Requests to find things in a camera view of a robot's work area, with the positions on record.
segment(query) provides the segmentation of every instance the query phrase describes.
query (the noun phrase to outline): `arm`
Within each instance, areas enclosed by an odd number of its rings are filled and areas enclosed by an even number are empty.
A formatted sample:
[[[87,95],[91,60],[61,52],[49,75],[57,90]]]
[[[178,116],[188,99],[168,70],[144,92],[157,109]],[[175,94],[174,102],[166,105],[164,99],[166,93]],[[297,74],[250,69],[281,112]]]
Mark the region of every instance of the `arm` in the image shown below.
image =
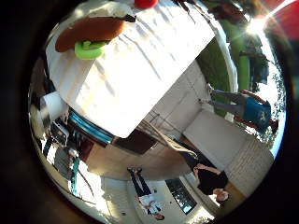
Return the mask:
[[[194,172],[195,178],[197,180],[197,185],[199,185],[200,184],[200,180],[199,180],[199,177],[198,177],[198,169],[197,169],[196,166],[193,168],[193,172]]]
[[[135,199],[136,199],[136,201],[138,202],[139,206],[142,206],[142,207],[147,208],[147,209],[149,209],[149,208],[151,207],[150,204],[151,204],[152,202],[150,202],[148,205],[143,205],[143,204],[140,202],[138,196],[135,196]]]
[[[263,100],[260,96],[254,94],[253,92],[247,90],[242,90],[241,92],[248,96],[253,97],[256,101],[261,102],[263,105],[265,104],[265,100]]]
[[[235,121],[238,121],[238,122],[242,122],[244,123],[245,125],[249,126],[250,128],[254,128],[254,129],[257,129],[257,125],[255,125],[254,123],[252,122],[249,122],[249,121],[244,121],[242,118],[240,118],[239,116],[234,116],[234,120]]]
[[[218,169],[216,169],[216,168],[214,168],[214,167],[206,166],[206,165],[204,165],[204,164],[200,164],[200,163],[197,164],[196,167],[197,167],[198,169],[201,169],[201,170],[208,170],[209,172],[212,172],[212,173],[214,173],[214,174],[216,174],[216,175],[219,175],[219,174],[221,173],[220,170],[218,170]]]

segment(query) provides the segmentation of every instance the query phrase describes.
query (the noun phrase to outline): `dark pants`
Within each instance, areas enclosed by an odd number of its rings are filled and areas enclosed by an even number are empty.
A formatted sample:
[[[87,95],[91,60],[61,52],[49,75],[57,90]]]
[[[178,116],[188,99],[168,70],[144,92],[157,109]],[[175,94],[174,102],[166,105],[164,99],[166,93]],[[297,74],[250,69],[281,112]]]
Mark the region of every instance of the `dark pants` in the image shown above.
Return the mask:
[[[248,99],[248,96],[246,94],[242,94],[239,92],[219,91],[219,90],[212,91],[212,94],[218,94],[222,97],[225,97],[226,99],[234,102],[235,105],[226,104],[226,103],[213,101],[213,100],[209,101],[208,102],[209,104],[213,105],[218,109],[225,110],[233,115],[237,115],[240,118],[243,118],[246,101]]]
[[[179,140],[175,139],[175,142],[179,143],[180,145],[186,147],[188,150],[191,150],[196,153],[197,158],[195,159],[192,155],[190,155],[188,152],[180,151],[179,154],[184,158],[187,165],[190,167],[190,169],[193,171],[193,168],[198,164],[202,163],[206,166],[215,167],[212,162],[210,162],[207,157],[204,156],[200,151],[196,150],[195,148],[190,147],[189,145],[180,142]]]
[[[144,179],[141,175],[138,175],[138,178],[141,182],[142,188],[139,187],[139,185],[138,185],[138,183],[135,179],[135,175],[133,173],[130,173],[130,174],[131,174],[131,178],[132,178],[132,181],[133,181],[133,184],[134,184],[134,187],[135,187],[135,190],[136,190],[136,193],[137,193],[138,197],[142,197],[144,195],[151,194],[148,185],[146,184],[146,182],[144,181]]]

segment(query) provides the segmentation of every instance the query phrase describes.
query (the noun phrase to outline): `blue shirt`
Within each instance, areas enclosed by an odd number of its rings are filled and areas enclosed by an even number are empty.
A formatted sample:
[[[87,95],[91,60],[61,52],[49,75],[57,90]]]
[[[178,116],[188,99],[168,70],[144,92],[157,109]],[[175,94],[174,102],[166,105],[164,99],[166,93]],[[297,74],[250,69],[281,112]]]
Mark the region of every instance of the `blue shirt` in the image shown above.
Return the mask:
[[[253,97],[249,97],[246,101],[243,119],[251,121],[258,127],[256,131],[264,133],[270,124],[271,105],[268,101],[264,104],[259,103]]]

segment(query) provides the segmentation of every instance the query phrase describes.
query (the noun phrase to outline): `person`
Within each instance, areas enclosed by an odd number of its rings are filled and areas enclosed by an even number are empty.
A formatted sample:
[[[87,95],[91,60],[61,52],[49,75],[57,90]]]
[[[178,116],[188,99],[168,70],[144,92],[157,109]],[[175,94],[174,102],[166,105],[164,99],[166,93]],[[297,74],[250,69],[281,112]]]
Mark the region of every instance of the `person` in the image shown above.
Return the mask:
[[[229,192],[224,189],[228,178],[224,171],[218,170],[213,165],[197,163],[193,167],[193,172],[197,179],[197,188],[205,195],[216,195],[216,202],[220,204],[228,200]]]
[[[229,192],[225,189],[228,183],[227,175],[224,171],[218,170],[198,150],[188,147],[197,154],[197,159],[187,152],[179,152],[187,165],[193,171],[199,188],[205,195],[215,195],[216,202],[223,205],[229,198]]]
[[[209,83],[206,87],[209,93],[223,96],[235,104],[231,105],[206,99],[199,99],[200,103],[208,103],[233,114],[235,121],[242,122],[259,133],[265,133],[269,126],[272,129],[272,134],[277,132],[278,120],[271,119],[271,105],[268,101],[247,90],[242,92],[219,91],[214,90]]]
[[[213,7],[208,10],[208,13],[212,13],[215,20],[227,20],[234,25],[248,23],[244,17],[245,12],[240,11],[240,9],[232,3],[223,3],[219,6]]]
[[[135,199],[138,202],[139,206],[147,215],[152,215],[157,220],[164,220],[164,216],[160,214],[160,211],[162,210],[162,205],[154,200],[154,197],[151,194],[148,185],[146,184],[144,178],[141,175],[142,168],[138,168],[137,170],[133,168],[127,168],[127,170],[131,175],[131,179],[133,181],[135,191],[137,193]],[[139,187],[135,179],[135,175],[138,176],[142,188]]]

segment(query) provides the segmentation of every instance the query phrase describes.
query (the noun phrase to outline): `grass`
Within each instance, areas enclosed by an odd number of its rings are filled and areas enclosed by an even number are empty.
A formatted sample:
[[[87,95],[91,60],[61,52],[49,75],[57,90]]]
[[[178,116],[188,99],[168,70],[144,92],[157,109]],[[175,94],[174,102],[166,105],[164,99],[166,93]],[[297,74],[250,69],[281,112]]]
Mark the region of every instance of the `grass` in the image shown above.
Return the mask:
[[[206,78],[215,89],[222,91],[230,90],[229,75],[226,69],[226,63],[222,55],[221,49],[214,37],[206,48],[198,55],[196,61]],[[212,95],[212,99],[229,103],[225,98],[218,95]],[[215,113],[225,117],[226,112],[215,108]]]
[[[218,6],[219,3],[203,1],[207,8]],[[249,58],[239,57],[240,50],[246,51],[246,33],[240,27],[231,24],[228,21],[219,21],[226,36],[231,43],[231,56],[237,70],[237,84],[239,90],[247,90],[249,88]]]

